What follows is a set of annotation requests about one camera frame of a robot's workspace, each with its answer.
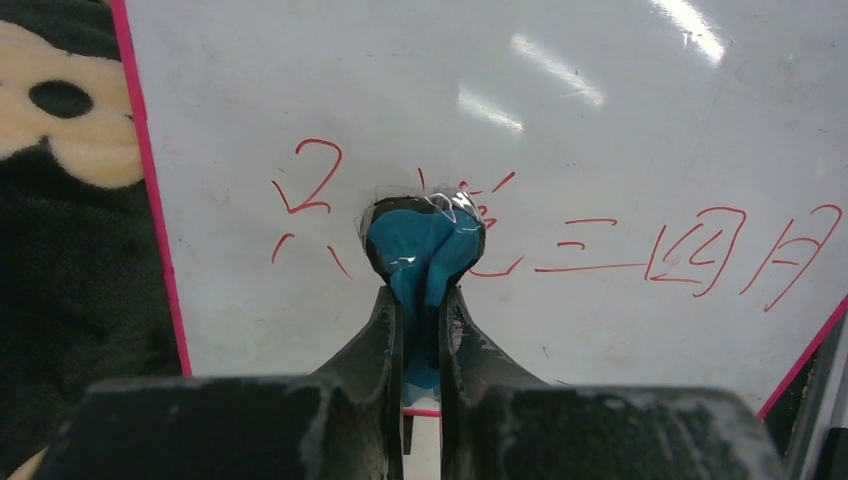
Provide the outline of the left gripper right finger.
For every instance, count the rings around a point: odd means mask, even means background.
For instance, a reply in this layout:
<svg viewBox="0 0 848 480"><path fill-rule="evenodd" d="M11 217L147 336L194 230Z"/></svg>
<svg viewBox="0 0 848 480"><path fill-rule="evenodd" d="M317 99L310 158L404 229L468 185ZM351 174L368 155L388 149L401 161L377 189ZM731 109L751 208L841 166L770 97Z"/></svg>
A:
<svg viewBox="0 0 848 480"><path fill-rule="evenodd" d="M459 288L439 310L445 479L781 479L767 429L730 392L555 386L510 358Z"/></svg>

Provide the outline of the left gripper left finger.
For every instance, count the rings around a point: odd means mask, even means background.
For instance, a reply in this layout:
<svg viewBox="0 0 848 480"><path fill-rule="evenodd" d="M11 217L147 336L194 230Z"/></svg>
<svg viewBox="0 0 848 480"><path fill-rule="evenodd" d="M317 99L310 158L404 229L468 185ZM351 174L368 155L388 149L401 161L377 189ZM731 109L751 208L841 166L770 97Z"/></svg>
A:
<svg viewBox="0 0 848 480"><path fill-rule="evenodd" d="M38 479L399 479L401 309L299 376L135 378L91 386Z"/></svg>

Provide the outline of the blue whiteboard eraser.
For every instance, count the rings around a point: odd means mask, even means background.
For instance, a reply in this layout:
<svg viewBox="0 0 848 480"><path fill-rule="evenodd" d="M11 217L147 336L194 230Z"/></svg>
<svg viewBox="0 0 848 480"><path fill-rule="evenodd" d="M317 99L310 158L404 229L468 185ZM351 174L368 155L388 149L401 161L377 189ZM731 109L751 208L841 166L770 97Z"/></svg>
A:
<svg viewBox="0 0 848 480"><path fill-rule="evenodd" d="M485 222L467 189L438 188L375 201L358 232L402 309L403 405L428 409L440 397L439 311L482 256Z"/></svg>

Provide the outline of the pink framed whiteboard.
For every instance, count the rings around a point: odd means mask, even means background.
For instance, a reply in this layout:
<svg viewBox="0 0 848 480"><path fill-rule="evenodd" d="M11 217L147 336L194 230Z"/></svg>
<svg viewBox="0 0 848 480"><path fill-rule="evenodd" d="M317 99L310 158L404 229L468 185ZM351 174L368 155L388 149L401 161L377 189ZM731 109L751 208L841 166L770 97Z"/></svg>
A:
<svg viewBox="0 0 848 480"><path fill-rule="evenodd" d="M847 305L843 1L117 1L185 373L305 372L373 199L468 189L474 320L766 413Z"/></svg>

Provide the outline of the black floral plush blanket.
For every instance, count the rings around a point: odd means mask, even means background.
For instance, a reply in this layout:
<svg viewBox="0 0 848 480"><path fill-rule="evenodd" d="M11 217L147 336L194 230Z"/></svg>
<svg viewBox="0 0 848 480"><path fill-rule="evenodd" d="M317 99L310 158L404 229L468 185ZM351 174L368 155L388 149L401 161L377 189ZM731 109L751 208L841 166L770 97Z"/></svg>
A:
<svg viewBox="0 0 848 480"><path fill-rule="evenodd" d="M1 475L95 382L181 371L106 1L1 5Z"/></svg>

